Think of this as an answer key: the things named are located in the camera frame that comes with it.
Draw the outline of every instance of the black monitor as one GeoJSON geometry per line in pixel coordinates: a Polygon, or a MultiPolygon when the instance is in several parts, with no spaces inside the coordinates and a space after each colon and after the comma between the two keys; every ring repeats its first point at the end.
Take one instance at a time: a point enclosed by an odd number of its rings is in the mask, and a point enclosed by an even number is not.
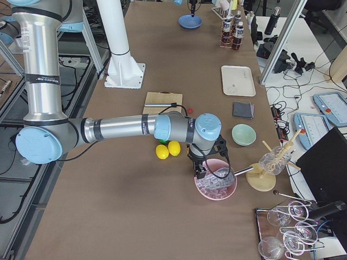
{"type": "MultiPolygon", "coordinates": [[[[337,127],[301,156],[297,165],[319,206],[338,200],[347,203],[347,140],[337,127]]],[[[347,211],[331,214],[327,219],[347,251],[347,211]]]]}

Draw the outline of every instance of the white desk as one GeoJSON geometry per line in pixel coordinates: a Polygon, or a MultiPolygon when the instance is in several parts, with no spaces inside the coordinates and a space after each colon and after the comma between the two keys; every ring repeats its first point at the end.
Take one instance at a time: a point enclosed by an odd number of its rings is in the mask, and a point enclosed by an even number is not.
{"type": "MultiPolygon", "coordinates": [[[[258,24],[258,31],[265,30],[268,20],[269,20],[269,17],[256,18],[256,21],[258,24]]],[[[272,37],[274,35],[279,35],[280,30],[283,27],[285,21],[286,21],[286,18],[279,18],[278,25],[273,30],[272,35],[269,35],[269,36],[263,35],[263,37],[266,38],[266,37],[272,37]]],[[[302,18],[297,20],[294,30],[292,30],[284,49],[288,51],[289,56],[291,55],[292,52],[294,52],[296,53],[298,59],[303,57],[305,61],[308,63],[311,61],[315,62],[316,68],[321,67],[318,70],[320,70],[323,73],[326,73],[329,69],[330,62],[328,58],[323,53],[323,49],[320,47],[312,31],[307,26],[305,20],[302,18]]],[[[267,60],[263,58],[258,58],[258,63],[261,69],[264,68],[266,61],[267,60]]],[[[278,73],[278,74],[272,73],[269,76],[265,85],[265,87],[267,88],[267,96],[268,96],[270,105],[281,100],[284,100],[287,103],[288,108],[285,109],[284,111],[285,114],[282,116],[282,118],[290,123],[291,132],[288,135],[288,138],[292,137],[294,133],[294,129],[293,129],[294,113],[320,114],[319,109],[317,108],[316,104],[313,102],[313,99],[312,99],[313,94],[339,91],[343,94],[344,97],[347,96],[346,88],[343,86],[341,82],[337,82],[337,84],[341,87],[341,88],[338,88],[332,82],[325,81],[324,75],[316,70],[307,71],[303,73],[301,77],[298,77],[298,76],[300,75],[297,74],[294,70],[288,71],[287,76],[284,76],[283,73],[278,73]],[[300,86],[300,89],[291,88],[291,87],[285,87],[284,89],[281,88],[285,85],[294,85],[294,86],[297,85],[296,81],[290,77],[297,78],[298,83],[300,85],[305,85],[305,86],[300,86]],[[292,111],[293,109],[297,108],[297,103],[294,96],[301,95],[302,93],[304,94],[301,96],[298,109],[295,111],[292,111]]],[[[343,133],[345,133],[347,132],[347,127],[340,128],[340,130],[343,133]]],[[[295,152],[292,155],[292,160],[296,162],[297,159],[300,158],[306,151],[303,148],[303,146],[300,144],[298,139],[296,139],[294,142],[294,149],[295,149],[295,152]]],[[[288,167],[288,172],[290,174],[293,174],[293,173],[296,173],[297,170],[292,167],[288,167]]],[[[295,174],[294,176],[292,176],[292,178],[293,179],[291,179],[291,185],[292,185],[293,191],[297,194],[301,193],[306,199],[314,200],[314,196],[312,195],[308,185],[306,184],[306,181],[303,175],[301,174],[301,172],[298,174],[295,174]]],[[[342,248],[341,244],[338,242],[337,239],[324,238],[324,239],[321,239],[321,241],[325,243],[326,248],[324,250],[317,251],[317,258],[346,254],[345,250],[342,248]]]]}

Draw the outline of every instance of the yellow lemon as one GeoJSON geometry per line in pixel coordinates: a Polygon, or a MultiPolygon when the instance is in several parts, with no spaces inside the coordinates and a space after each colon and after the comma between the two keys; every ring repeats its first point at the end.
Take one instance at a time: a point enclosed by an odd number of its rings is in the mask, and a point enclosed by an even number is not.
{"type": "Polygon", "coordinates": [[[169,153],[173,156],[178,156],[179,153],[181,152],[181,146],[179,142],[177,141],[171,141],[169,142],[169,153]]]}
{"type": "Polygon", "coordinates": [[[156,154],[159,159],[165,160],[169,156],[169,150],[165,145],[158,145],[156,154]]]}

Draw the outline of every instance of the green object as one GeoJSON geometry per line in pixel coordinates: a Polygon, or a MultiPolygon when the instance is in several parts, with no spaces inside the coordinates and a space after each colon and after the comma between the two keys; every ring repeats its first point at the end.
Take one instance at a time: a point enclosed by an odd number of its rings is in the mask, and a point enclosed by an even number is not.
{"type": "Polygon", "coordinates": [[[250,126],[240,124],[234,126],[232,137],[238,145],[247,146],[252,144],[256,139],[255,130],[250,126]]]}
{"type": "Polygon", "coordinates": [[[162,145],[167,145],[170,141],[169,140],[159,140],[159,142],[162,144],[162,145]]]}

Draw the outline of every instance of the blue joint cap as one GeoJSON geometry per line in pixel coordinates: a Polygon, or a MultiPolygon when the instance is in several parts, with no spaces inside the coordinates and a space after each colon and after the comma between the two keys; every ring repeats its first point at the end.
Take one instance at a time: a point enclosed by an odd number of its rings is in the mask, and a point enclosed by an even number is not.
{"type": "Polygon", "coordinates": [[[19,153],[35,164],[47,164],[58,159],[63,152],[59,139],[50,131],[37,126],[23,128],[16,137],[19,153]]]}
{"type": "Polygon", "coordinates": [[[10,4],[18,5],[20,7],[27,7],[32,4],[36,4],[40,0],[7,0],[10,4]]]}
{"type": "Polygon", "coordinates": [[[17,22],[17,20],[14,19],[12,16],[3,16],[1,17],[1,20],[4,20],[5,22],[17,22]]]}
{"type": "Polygon", "coordinates": [[[171,133],[171,121],[168,115],[157,115],[154,126],[154,137],[167,141],[171,133]]]}
{"type": "Polygon", "coordinates": [[[173,0],[175,5],[182,5],[183,0],[173,0]]]}
{"type": "Polygon", "coordinates": [[[4,34],[3,32],[0,32],[0,40],[5,45],[10,45],[11,43],[13,43],[13,38],[9,36],[8,34],[4,34]]]}
{"type": "Polygon", "coordinates": [[[80,33],[83,31],[83,22],[79,23],[63,23],[58,31],[63,31],[64,33],[80,33]]]}
{"type": "Polygon", "coordinates": [[[221,133],[222,123],[213,114],[202,114],[195,120],[195,129],[203,139],[214,141],[221,133]]]}

